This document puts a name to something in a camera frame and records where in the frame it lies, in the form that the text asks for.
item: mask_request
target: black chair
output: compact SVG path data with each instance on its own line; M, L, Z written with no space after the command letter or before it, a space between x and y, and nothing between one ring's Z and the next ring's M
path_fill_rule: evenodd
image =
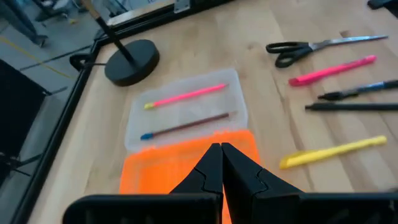
M12 170L30 175L18 168L41 157L39 154L19 161L30 127L49 95L46 89L0 60L0 185Z

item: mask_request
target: pink highlighter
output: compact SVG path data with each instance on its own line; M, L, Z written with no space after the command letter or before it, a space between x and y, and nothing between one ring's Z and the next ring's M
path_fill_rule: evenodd
M173 96L171 98L164 99L164 100L159 100L159 101L156 101L156 102L153 102L153 103L146 103L144 105L144 109L148 110L148 109L151 109L151 108L155 108L157 106L165 105L165 104L168 104L168 103L173 103L175 101L180 101L180 100L184 100L184 99L191 98L191 97L194 97L194 96L200 96L200 95L203 95L203 94L206 94L206 93L211 93L213 91L221 90L221 89L223 89L223 88L225 88L227 86L228 86L228 84L222 83L222 84L219 84L219 85L216 85L216 86L203 88L203 89L200 89L200 90L192 91L190 93L184 93L184 94L181 94L181 95L178 95L178 96Z
M368 55L365 58L361 58L361 59L355 60L353 62L348 62L348 63L344 63L344 64L337 65L337 66L334 66L334 67L326 68L326 69L323 69L323 70L320 70L320 71L308 73L306 75L302 75L302 76L297 77L297 78L291 78L289 80L289 84L291 86L308 85L308 84L311 84L311 83L313 83L313 82L315 82L317 80L325 78L327 76L335 75L337 73L345 72L345 71L351 70L353 68L360 67L362 65L367 65L369 63L373 63L376 59L377 59L377 56Z

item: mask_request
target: wooden table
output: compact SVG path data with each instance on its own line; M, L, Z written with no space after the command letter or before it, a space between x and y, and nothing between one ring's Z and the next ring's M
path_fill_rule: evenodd
M283 40L319 41L342 35L388 34L389 39L321 50L294 66L276 69L275 55L264 47ZM154 72L121 88L94 67L42 189L30 223L59 223L74 200L89 194L116 194L123 160L130 106L145 90L202 73L234 67L244 93L249 129L262 165L307 192L365 192L398 186L397 113L311 113L304 105L316 96L398 77L398 22L385 9L371 11L364 0L237 0L126 38L155 42L161 55ZM102 48L106 62L113 44ZM292 88L287 80L366 55L374 65ZM398 101L398 91L355 98L357 102ZM385 146L321 162L280 170L282 157L387 136Z

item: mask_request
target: black marker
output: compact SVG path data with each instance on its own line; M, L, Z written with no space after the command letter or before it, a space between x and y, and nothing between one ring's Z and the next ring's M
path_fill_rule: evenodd
M378 82L378 83L373 83L370 85L359 86L359 87L356 87L356 88L353 88L350 90L326 93L322 96L318 96L318 99L328 100L328 101L343 100L345 98L358 96L361 93L366 93L366 92L370 92L370 91L378 91L378 90L387 90L387 89L391 89L391 88L398 88L398 80Z
M312 111L398 111L398 103L313 103L305 106Z

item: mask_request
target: yellow eraser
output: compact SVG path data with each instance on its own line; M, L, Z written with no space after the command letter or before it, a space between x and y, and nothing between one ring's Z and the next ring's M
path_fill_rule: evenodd
M144 109L145 110L148 110L148 109L151 109L151 108L154 108L155 107L155 104L154 103L146 103L145 105L144 105Z

